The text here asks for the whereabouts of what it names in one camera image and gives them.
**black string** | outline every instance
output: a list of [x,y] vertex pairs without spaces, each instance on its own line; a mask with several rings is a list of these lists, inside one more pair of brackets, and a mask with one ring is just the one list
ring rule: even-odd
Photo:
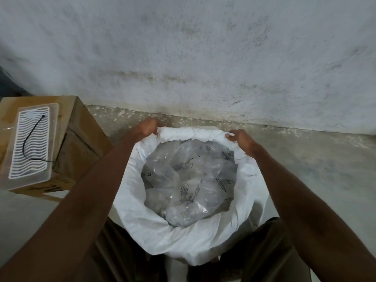
[[26,141],[29,139],[29,137],[31,136],[32,132],[35,130],[36,126],[38,125],[38,123],[40,123],[40,121],[45,118],[45,115],[42,115],[41,118],[37,121],[37,123],[35,124],[35,126],[33,127],[33,129],[31,130],[31,132],[29,133],[29,135],[26,137],[26,139],[24,140],[24,143],[22,144],[22,154],[25,158],[27,158],[28,160],[39,160],[39,161],[44,161],[44,162],[55,162],[55,161],[48,161],[48,160],[44,160],[44,159],[41,159],[41,158],[28,158],[26,155],[25,155],[25,144],[26,144]]

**concrete floor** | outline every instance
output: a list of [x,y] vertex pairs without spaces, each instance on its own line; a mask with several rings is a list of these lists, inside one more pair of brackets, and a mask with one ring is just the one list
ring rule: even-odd
[[[376,255],[376,137],[216,122],[101,106],[88,109],[114,143],[147,116],[159,118],[170,127],[245,129],[338,213]],[[32,236],[55,206],[54,202],[0,192],[0,265]],[[263,221],[275,215],[269,200]],[[169,261],[167,268],[175,275],[174,281],[183,281],[180,272],[183,265]]]

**hand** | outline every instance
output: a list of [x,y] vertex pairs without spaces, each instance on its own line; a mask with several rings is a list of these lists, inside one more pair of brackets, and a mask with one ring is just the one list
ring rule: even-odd
[[140,122],[137,126],[132,128],[130,132],[135,135],[136,142],[139,142],[143,138],[151,135],[152,133],[157,135],[158,127],[162,127],[162,124],[158,119],[147,117],[142,122]]
[[238,146],[250,157],[255,158],[255,153],[260,150],[261,145],[253,140],[253,138],[246,133],[245,130],[230,130],[229,133],[234,135],[226,134],[229,141],[237,141]]

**person's right arm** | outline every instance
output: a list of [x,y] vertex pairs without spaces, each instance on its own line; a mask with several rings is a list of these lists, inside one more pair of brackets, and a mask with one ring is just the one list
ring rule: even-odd
[[321,282],[376,281],[376,259],[350,227],[244,130],[230,133],[256,160],[296,250]]

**crumpled transparent plastic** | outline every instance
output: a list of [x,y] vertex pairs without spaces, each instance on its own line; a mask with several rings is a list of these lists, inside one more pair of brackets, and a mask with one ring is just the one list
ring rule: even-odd
[[233,152],[217,142],[160,144],[142,172],[145,206],[173,226],[189,226],[229,209],[236,171]]

